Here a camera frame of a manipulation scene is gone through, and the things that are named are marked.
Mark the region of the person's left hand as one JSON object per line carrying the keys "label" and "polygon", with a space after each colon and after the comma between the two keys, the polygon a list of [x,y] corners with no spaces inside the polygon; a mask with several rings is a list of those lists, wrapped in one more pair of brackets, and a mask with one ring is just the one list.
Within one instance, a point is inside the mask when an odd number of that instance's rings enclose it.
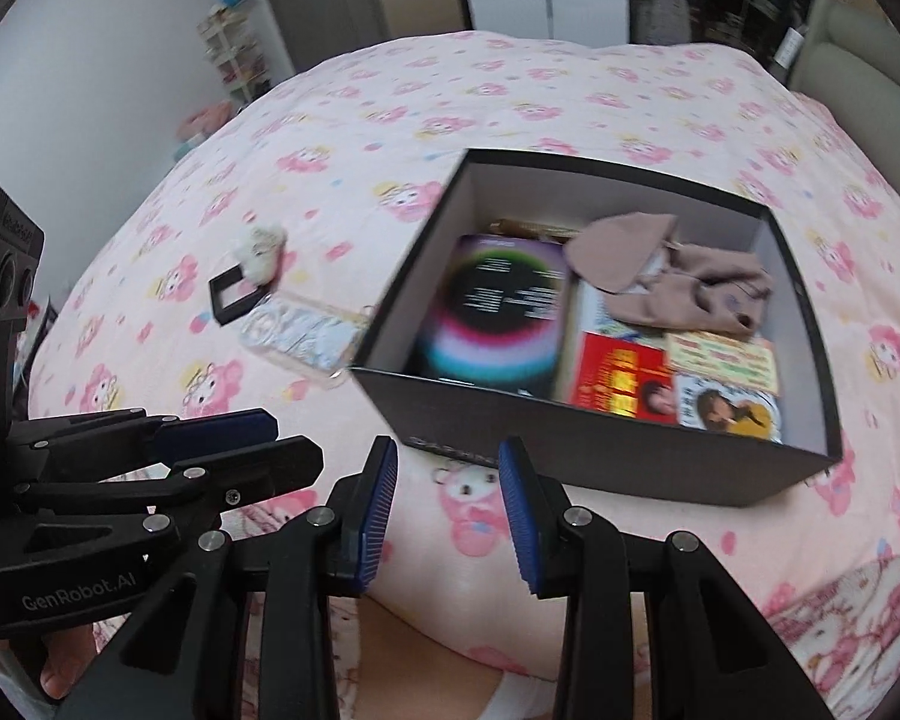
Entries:
{"label": "person's left hand", "polygon": [[50,699],[64,699],[86,674],[97,654],[92,624],[48,635],[45,665],[40,673],[41,689]]}

